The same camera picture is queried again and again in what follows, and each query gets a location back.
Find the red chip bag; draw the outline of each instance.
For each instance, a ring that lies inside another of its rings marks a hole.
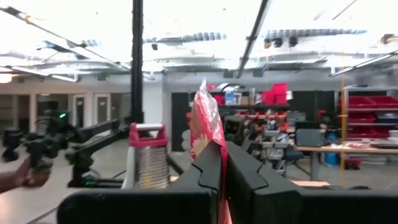
[[[206,80],[202,82],[192,105],[191,113],[191,160],[193,161],[214,140],[221,146],[222,200],[220,203],[220,224],[232,223],[225,199],[225,177],[228,153],[224,139],[223,125],[218,113],[217,101],[207,92]]]

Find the ceiling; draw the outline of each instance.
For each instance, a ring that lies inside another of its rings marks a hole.
[[[237,70],[261,2],[145,1],[143,70]],[[394,51],[398,44],[381,45],[379,40],[384,34],[398,33],[387,22],[393,18],[396,4],[393,0],[379,0],[377,4],[368,0],[268,0],[245,68],[264,68],[272,63],[295,63],[299,67],[308,60],[317,62],[310,63],[314,69],[332,64],[345,67]],[[0,65],[47,69],[46,73],[59,75],[129,73],[132,0],[0,3],[2,8],[8,6],[23,13],[22,19],[16,19],[0,12],[0,20],[6,21],[0,29],[9,33],[0,39]],[[287,46],[289,37],[297,38],[295,47]],[[265,49],[264,39],[275,38],[282,38],[282,47]],[[65,39],[84,42],[89,51],[73,47]],[[50,49],[54,44],[67,52]],[[320,60],[329,62],[320,65]],[[278,69],[284,68],[291,69],[287,65]]]

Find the blue bin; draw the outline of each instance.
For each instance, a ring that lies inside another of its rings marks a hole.
[[[329,133],[326,135],[326,138],[331,141],[334,142],[336,141],[336,135],[333,133]],[[337,152],[326,152],[325,153],[325,163],[329,164],[331,166],[337,166],[339,164],[338,161],[338,153]]]
[[[329,164],[331,166],[337,166],[338,165],[338,153],[337,152],[327,152],[325,153],[325,163]]]

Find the workbench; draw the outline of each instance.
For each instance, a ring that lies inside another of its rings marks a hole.
[[[319,180],[318,173],[320,170],[320,155],[324,152],[345,152],[348,154],[382,154],[385,156],[398,155],[398,149],[377,149],[373,147],[353,149],[348,146],[322,146],[322,147],[305,147],[297,146],[297,150],[310,152],[310,170],[308,172],[310,180]]]

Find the ceiling duct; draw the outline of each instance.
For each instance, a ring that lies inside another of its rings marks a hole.
[[[254,78],[262,78],[264,76],[264,72],[261,69],[253,70],[253,77]]]
[[[365,34],[367,30],[364,29],[281,29],[281,30],[266,30],[264,34],[265,39],[275,39],[284,37],[320,37],[329,35],[356,35]]]
[[[268,71],[294,71],[294,70],[319,70],[329,68],[323,67],[322,63],[269,63],[268,66],[264,67],[264,70]]]
[[[226,70],[224,70],[223,77],[224,78],[234,78],[234,73],[235,73],[235,71],[226,69]]]
[[[180,45],[189,42],[204,42],[214,40],[226,40],[227,35],[222,32],[197,32],[194,34],[187,34],[183,36],[168,35],[165,37],[150,37],[144,39],[144,44],[166,44],[166,45]],[[82,40],[82,42],[90,47],[97,47],[103,45],[103,42],[97,39]]]

